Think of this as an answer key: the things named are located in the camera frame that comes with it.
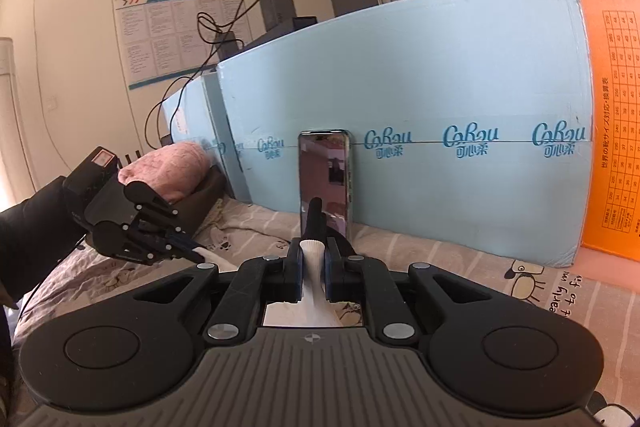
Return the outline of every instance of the pink surface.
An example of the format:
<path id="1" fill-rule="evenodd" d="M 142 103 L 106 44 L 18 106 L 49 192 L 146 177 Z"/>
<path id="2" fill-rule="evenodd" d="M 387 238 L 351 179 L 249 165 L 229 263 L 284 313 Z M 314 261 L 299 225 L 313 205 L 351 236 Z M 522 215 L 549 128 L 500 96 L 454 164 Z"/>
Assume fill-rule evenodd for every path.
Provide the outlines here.
<path id="1" fill-rule="evenodd" d="M 118 181 L 145 182 L 169 203 L 193 192 L 211 166 L 204 149 L 195 142 L 179 142 L 145 154 L 120 169 Z"/>
<path id="2" fill-rule="evenodd" d="M 640 263 L 626 257 L 580 247 L 570 270 L 589 279 L 640 293 Z"/>

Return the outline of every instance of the black sleeve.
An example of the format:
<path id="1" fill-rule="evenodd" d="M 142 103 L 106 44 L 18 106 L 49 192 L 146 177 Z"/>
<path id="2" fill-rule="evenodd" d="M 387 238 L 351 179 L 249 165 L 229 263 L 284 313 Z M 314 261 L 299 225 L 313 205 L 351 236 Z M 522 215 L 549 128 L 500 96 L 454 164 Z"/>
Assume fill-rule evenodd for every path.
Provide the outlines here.
<path id="1" fill-rule="evenodd" d="M 65 258 L 86 231 L 66 211 L 60 176 L 0 213 L 0 280 L 18 301 Z"/>

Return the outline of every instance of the cartoon dog print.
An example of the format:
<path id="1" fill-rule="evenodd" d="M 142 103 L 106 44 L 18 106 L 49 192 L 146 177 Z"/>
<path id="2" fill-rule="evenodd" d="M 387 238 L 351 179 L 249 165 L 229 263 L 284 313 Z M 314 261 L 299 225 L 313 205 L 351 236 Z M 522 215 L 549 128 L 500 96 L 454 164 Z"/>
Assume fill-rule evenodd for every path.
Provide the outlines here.
<path id="1" fill-rule="evenodd" d="M 587 410 L 605 427 L 631 427 L 635 421 L 627 409 L 617 403 L 607 403 L 598 391 L 591 395 Z"/>
<path id="2" fill-rule="evenodd" d="M 504 274 L 505 279 L 515 279 L 511 287 L 511 296 L 534 304 L 540 302 L 533 293 L 537 289 L 544 289 L 545 282 L 537 280 L 534 275 L 540 275 L 545 267 L 539 264 L 513 261 L 511 268 Z"/>

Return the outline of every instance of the silver screw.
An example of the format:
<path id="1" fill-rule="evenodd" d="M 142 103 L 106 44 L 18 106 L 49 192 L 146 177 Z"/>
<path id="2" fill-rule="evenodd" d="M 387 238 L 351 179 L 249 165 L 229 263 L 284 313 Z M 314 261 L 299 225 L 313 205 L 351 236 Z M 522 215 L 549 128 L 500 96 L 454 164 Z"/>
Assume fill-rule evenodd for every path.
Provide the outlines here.
<path id="1" fill-rule="evenodd" d="M 232 339 L 239 333 L 238 328 L 233 324 L 214 324 L 207 330 L 207 334 L 217 341 Z"/>
<path id="2" fill-rule="evenodd" d="M 413 336 L 415 330 L 414 327 L 409 324 L 394 322 L 386 325 L 382 332 L 390 339 L 404 340 Z"/>

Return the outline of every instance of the pink cloth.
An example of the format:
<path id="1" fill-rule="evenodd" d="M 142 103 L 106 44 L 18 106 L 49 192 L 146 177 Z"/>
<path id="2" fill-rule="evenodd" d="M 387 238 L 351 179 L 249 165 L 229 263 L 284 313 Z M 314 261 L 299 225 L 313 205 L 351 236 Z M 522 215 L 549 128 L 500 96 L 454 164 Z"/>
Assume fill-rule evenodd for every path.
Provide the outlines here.
<path id="1" fill-rule="evenodd" d="M 179 142 L 145 154 L 118 172 L 123 185 L 145 182 L 169 203 L 193 192 L 211 166 L 204 149 L 195 142 Z"/>

